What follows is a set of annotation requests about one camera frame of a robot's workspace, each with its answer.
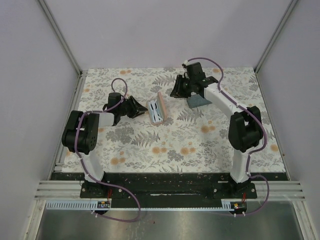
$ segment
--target aluminum frame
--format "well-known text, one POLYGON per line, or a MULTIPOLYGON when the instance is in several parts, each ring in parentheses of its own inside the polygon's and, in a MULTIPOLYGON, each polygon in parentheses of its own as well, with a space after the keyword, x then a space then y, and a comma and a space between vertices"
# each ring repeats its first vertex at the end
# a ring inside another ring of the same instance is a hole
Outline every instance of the aluminum frame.
MULTIPOLYGON (((34 198, 33 215, 30 218, 27 231, 24 235, 26 240, 36 239, 41 218, 46 206, 47 200, 103 200, 103 199, 84 199, 80 198, 81 181, 41 181, 34 198)), ((249 202, 263 201, 265 199, 267 188, 264 181, 254 181, 256 187, 257 199, 247 199, 249 202)), ((298 181, 270 181, 269 201, 289 201, 292 202, 295 213, 305 240, 318 240, 317 233, 314 231, 315 226, 309 218, 309 211, 306 205, 305 195, 302 186, 298 181)), ((236 201, 236 199, 225 199, 226 201, 236 201)))

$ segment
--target metal rail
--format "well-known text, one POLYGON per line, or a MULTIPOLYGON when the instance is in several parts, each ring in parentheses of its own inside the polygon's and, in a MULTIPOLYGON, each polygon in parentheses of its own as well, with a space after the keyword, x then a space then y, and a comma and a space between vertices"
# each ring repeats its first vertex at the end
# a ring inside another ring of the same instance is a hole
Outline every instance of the metal rail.
MULTIPOLYGON (((248 201, 263 201, 267 194, 264 181, 253 181, 257 199, 248 201)), ((80 198, 81 181, 41 181, 35 193, 37 200, 87 200, 80 198)), ((270 181, 269 201, 305 201, 302 187, 298 181, 270 181)))

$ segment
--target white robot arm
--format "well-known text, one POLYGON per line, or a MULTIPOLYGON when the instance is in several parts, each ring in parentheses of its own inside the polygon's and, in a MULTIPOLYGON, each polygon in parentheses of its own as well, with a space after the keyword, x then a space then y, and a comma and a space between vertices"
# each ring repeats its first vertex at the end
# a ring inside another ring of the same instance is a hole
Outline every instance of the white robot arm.
POLYGON ((240 184, 249 179, 251 151, 262 145, 260 141, 263 131, 247 113, 239 108, 241 106, 251 112, 260 122, 261 114, 256 106, 247 107, 230 96, 221 93, 218 81, 212 77, 206 77, 199 62, 182 65, 186 72, 178 75, 172 93, 173 98, 189 98, 192 93, 201 95, 204 99, 216 105, 229 119, 228 138, 234 148, 233 165, 230 172, 235 183, 240 184))
MULTIPOLYGON (((237 100, 235 98, 233 98, 231 95, 229 95, 229 97, 232 98, 235 102, 237 102, 237 100)), ((240 109, 238 107, 236 107, 233 103, 231 103, 230 100, 227 99, 218 90, 218 84, 216 84, 216 83, 212 83, 204 89, 204 98, 207 99, 208 101, 214 103, 214 105, 216 105, 224 113, 224 115, 227 116, 227 118, 229 120, 231 119, 231 116, 234 115, 234 113, 240 111, 240 109)), ((256 147, 252 147, 252 148, 248 149, 245 152, 234 149, 234 154, 233 154, 233 159, 232 159, 233 164, 232 164, 232 169, 231 169, 230 175, 236 183, 243 183, 248 180, 248 178, 249 178, 248 174, 250 173, 250 169, 248 172, 246 171, 248 154, 249 154, 249 152, 258 148, 259 146, 260 146, 260 144, 256 147)))

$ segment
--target black bracket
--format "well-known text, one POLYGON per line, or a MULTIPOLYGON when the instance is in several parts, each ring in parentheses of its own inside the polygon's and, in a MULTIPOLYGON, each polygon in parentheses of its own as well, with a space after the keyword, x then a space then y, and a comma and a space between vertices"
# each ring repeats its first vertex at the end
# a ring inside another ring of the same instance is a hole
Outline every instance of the black bracket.
POLYGON ((212 184, 214 199, 242 199, 244 194, 247 199, 256 199, 257 190, 254 183, 250 182, 245 187, 234 189, 230 182, 216 182, 212 184))
MULTIPOLYGON (((116 105, 123 96, 118 92, 109 93, 108 103, 103 106, 103 110, 110 109, 116 105)), ((111 109, 108 113, 114 114, 114 123, 113 126, 117 125, 122 116, 127 115, 129 118, 134 119, 142 114, 144 114, 148 109, 142 106, 139 102, 135 100, 133 96, 130 96, 128 99, 125 99, 121 104, 116 108, 111 109)))
MULTIPOLYGON (((72 111, 62 134, 62 145, 67 147, 72 153, 75 152, 76 132, 79 119, 83 114, 84 113, 82 111, 72 111)), ((97 144, 98 127, 99 114, 90 113, 84 117, 77 142, 77 150, 80 153, 88 155, 90 151, 95 149, 97 144)))
POLYGON ((190 65, 182 65, 186 69, 184 76, 181 74, 176 76, 176 81, 170 97, 173 98, 189 98, 191 93, 204 96, 205 88, 210 84, 218 83, 218 80, 213 76, 206 77, 202 70, 200 62, 195 62, 190 65))
MULTIPOLYGON (((261 122, 261 113, 258 107, 252 106, 247 109, 261 122)), ((262 137, 262 129, 245 111, 235 112, 231 116, 228 138, 236 150, 245 153, 248 149, 258 146, 262 137)))

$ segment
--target orange flower pattern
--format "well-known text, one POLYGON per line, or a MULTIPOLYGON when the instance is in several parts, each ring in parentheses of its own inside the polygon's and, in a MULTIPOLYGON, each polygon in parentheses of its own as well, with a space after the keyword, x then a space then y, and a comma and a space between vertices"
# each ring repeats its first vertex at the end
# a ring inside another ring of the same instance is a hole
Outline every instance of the orange flower pattern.
MULTIPOLYGON (((218 68, 203 68, 206 76, 220 78, 218 68)), ((98 129, 96 154, 106 172, 229 172, 233 148, 228 141, 229 121, 214 105, 190 109, 185 99, 169 97, 182 68, 92 68, 86 75, 78 110, 100 110, 112 92, 111 81, 123 78, 128 92, 146 105, 157 92, 168 111, 164 124, 153 126, 149 115, 122 117, 117 126, 98 129)), ((281 153, 251 67, 226 67, 221 87, 247 106, 261 111, 268 134, 264 151, 252 154, 252 172, 284 172, 281 153)), ((121 81, 116 92, 124 93, 121 81)), ((77 156, 67 152, 63 172, 82 172, 77 156)))

